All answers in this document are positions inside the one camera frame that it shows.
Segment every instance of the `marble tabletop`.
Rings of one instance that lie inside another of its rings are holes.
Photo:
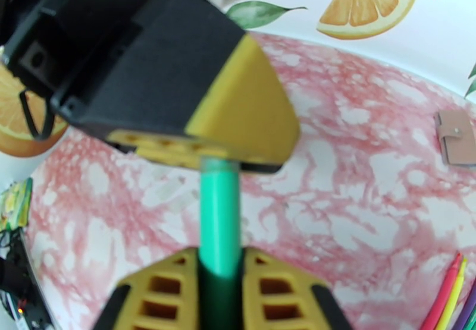
[[[433,115],[476,118],[476,108],[388,65],[256,38],[302,138],[278,174],[243,176],[243,242],[327,280],[356,330],[417,329],[457,250],[468,257],[464,298],[476,274],[476,180],[443,165]],[[33,178],[27,242],[63,330],[91,328],[124,275],[198,244],[197,173],[72,131]]]

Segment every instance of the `green pen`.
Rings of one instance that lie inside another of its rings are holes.
[[[471,315],[469,316],[463,330],[476,330],[476,306],[473,307]]]

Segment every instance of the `pink pencil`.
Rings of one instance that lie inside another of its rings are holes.
[[[456,255],[455,260],[451,264],[448,272],[446,273],[446,277],[441,284],[440,292],[433,303],[433,306],[430,312],[427,315],[427,318],[421,325],[420,330],[434,330],[438,320],[440,319],[441,313],[448,302],[448,298],[450,297],[451,289],[456,281],[456,276],[458,275],[458,270],[461,265],[461,254],[458,253]]]

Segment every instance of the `black strap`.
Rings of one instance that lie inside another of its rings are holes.
[[[35,121],[32,117],[32,113],[30,112],[30,107],[28,106],[28,100],[26,97],[28,91],[29,89],[24,89],[20,93],[20,102],[21,107],[23,108],[23,114],[25,115],[26,124],[28,125],[28,129],[30,130],[30,133],[32,134],[35,140],[46,140],[51,136],[51,133],[53,132],[53,126],[55,124],[55,114],[51,109],[49,100],[45,98],[45,122],[43,123],[43,129],[41,133],[38,132]]]

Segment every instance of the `yellow pencil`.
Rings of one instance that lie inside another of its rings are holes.
[[[461,263],[461,267],[459,268],[458,275],[456,277],[455,284],[451,289],[450,297],[448,298],[448,302],[444,306],[443,313],[440,316],[440,320],[438,324],[436,324],[435,330],[446,330],[448,327],[448,323],[451,320],[451,316],[455,311],[456,304],[458,302],[459,294],[461,293],[461,289],[463,288],[463,282],[465,280],[465,269],[466,269],[466,259],[463,259]]]

